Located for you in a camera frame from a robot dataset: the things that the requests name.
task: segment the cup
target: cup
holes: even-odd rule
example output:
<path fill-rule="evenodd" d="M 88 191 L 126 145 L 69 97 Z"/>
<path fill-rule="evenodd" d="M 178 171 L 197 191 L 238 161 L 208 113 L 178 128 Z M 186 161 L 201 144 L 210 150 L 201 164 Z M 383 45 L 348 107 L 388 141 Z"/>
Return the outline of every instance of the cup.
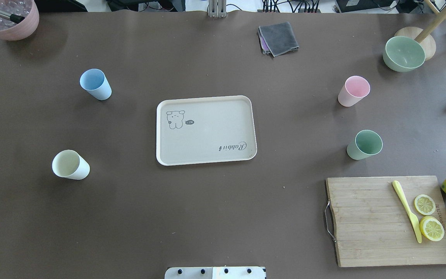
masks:
<path fill-rule="evenodd" d="M 358 132 L 347 146 L 347 154 L 354 160 L 361 160 L 378 154 L 382 148 L 383 141 L 379 134 L 365 129 Z"/>
<path fill-rule="evenodd" d="M 73 150 L 63 150 L 58 153 L 51 167 L 55 175 L 75 180 L 84 179 L 91 170 L 89 164 Z"/>
<path fill-rule="evenodd" d="M 423 47 L 409 37 L 392 37 L 384 46 L 383 61 L 394 71 L 412 71 L 423 65 L 425 59 Z"/>
<path fill-rule="evenodd" d="M 347 78 L 342 90 L 340 90 L 338 102 L 344 107 L 354 106 L 354 104 L 366 97 L 370 90 L 371 87 L 365 78 L 351 76 Z"/>
<path fill-rule="evenodd" d="M 106 100 L 111 96 L 111 86 L 100 69 L 89 69 L 80 76 L 80 86 L 97 100 Z"/>
<path fill-rule="evenodd" d="M 32 5 L 30 12 L 25 16 L 25 19 L 4 30 L 0 30 L 0 39 L 7 41 L 17 41 L 25 39 L 34 33 L 39 25 L 39 11 L 34 0 L 24 0 L 25 3 L 30 3 Z"/>

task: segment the lemon slice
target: lemon slice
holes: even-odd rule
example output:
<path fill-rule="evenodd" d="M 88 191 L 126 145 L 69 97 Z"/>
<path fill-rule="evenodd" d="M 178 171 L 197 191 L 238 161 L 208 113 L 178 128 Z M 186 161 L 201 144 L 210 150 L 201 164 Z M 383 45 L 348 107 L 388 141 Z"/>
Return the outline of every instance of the lemon slice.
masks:
<path fill-rule="evenodd" d="M 432 216 L 425 216 L 419 223 L 419 229 L 423 236 L 431 241 L 440 241 L 444 234 L 444 228 L 441 223 Z"/>
<path fill-rule="evenodd" d="M 431 215 L 435 212 L 435 201 L 430 196 L 419 195 L 414 199 L 416 210 L 423 215 Z"/>

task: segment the plastic knife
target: plastic knife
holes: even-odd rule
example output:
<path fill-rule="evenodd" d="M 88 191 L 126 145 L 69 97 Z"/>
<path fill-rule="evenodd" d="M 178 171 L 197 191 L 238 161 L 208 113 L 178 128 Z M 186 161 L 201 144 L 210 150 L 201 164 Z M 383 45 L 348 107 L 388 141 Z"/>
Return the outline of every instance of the plastic knife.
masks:
<path fill-rule="evenodd" d="M 412 213 L 412 211 L 410 210 L 407 199 L 405 198 L 404 190 L 402 189 L 402 185 L 400 185 L 400 182 L 398 182 L 397 180 L 393 180 L 391 185 L 393 185 L 395 192 L 397 192 L 398 198 L 400 198 L 402 205 L 404 205 L 405 212 L 407 212 L 407 215 L 409 215 L 412 228 L 414 229 L 414 233 L 416 234 L 417 242 L 421 243 L 422 235 L 421 231 L 419 230 L 419 219 L 417 218 L 416 214 Z"/>

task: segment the gray cloth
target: gray cloth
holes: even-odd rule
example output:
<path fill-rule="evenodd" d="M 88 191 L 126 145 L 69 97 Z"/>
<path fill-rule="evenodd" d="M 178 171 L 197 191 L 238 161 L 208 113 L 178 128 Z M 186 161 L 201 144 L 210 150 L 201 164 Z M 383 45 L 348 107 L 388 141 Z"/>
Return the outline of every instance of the gray cloth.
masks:
<path fill-rule="evenodd" d="M 264 42 L 273 57 L 299 48 L 299 44 L 293 34 L 292 26 L 288 21 L 273 25 L 259 26 L 258 30 L 260 37 L 264 39 Z"/>

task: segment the wooden cutting board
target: wooden cutting board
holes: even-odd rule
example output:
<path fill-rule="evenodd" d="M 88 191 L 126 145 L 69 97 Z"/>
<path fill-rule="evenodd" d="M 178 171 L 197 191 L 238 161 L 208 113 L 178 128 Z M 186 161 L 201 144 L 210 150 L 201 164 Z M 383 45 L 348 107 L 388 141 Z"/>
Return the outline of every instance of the wooden cutting board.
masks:
<path fill-rule="evenodd" d="M 423 236 L 418 243 L 407 213 L 391 182 L 398 180 L 407 202 L 430 196 L 437 209 L 432 214 L 444 226 L 440 241 Z M 326 180 L 331 201 L 336 257 L 340 267 L 446 264 L 446 208 L 435 176 L 342 177 Z"/>

